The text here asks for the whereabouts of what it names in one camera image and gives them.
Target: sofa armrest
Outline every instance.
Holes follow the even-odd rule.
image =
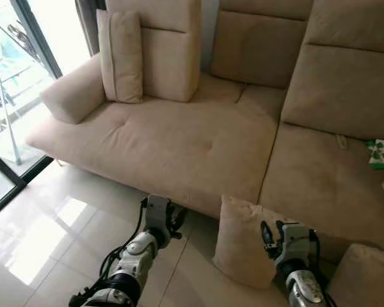
[[[59,78],[40,94],[40,98],[57,120],[74,124],[81,122],[105,102],[99,54]]]

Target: throw pillow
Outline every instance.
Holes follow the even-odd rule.
[[[280,214],[247,201],[222,196],[218,243],[214,264],[230,278],[258,289],[268,288],[275,277],[260,236],[260,222],[266,221],[275,240],[276,221],[289,222]]]
[[[136,12],[97,10],[102,83],[108,100],[142,102],[141,26]]]
[[[384,252],[361,244],[351,245],[328,293],[337,306],[384,307]]]

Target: tile floor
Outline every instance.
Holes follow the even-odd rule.
[[[0,307],[67,307],[130,236],[143,195],[52,163],[0,213]],[[190,212],[181,232],[156,258],[139,306],[288,306],[277,285],[244,287],[212,265],[216,220]]]

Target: fabric upholstery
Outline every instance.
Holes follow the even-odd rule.
[[[96,54],[40,94],[57,120],[79,123],[105,101],[100,66],[100,56]]]
[[[102,82],[108,100],[142,102],[142,42],[136,12],[97,10]]]
[[[384,52],[384,0],[315,0],[306,41]]]
[[[286,220],[248,201],[222,196],[218,242],[214,264],[228,277],[258,289],[266,289],[275,277],[273,260],[269,259],[259,236],[260,223],[272,226],[274,237],[278,237],[276,221]]]
[[[281,123],[259,200],[329,235],[332,262],[353,242],[384,248],[384,170],[369,167],[365,142],[346,140],[341,149],[333,134]]]
[[[312,1],[222,0],[211,72],[246,83],[286,88]]]
[[[337,306],[384,307],[384,252],[353,244],[328,288]]]
[[[137,105],[104,104],[75,127],[46,120],[29,144],[219,217],[223,193],[252,202],[259,197],[284,99],[280,90],[242,90],[205,75],[189,104],[152,97]]]
[[[199,80],[201,2],[107,0],[106,5],[109,12],[140,15],[144,94],[189,101]]]
[[[313,0],[221,0],[221,9],[281,18],[307,20]]]
[[[196,0],[107,0],[106,5],[109,11],[136,10],[142,26],[152,29],[190,33],[201,18]]]
[[[384,0],[316,0],[282,120],[384,139]]]

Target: white wall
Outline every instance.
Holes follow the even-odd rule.
[[[218,16],[219,0],[202,0],[202,59],[203,71],[208,71],[212,56],[212,45]]]

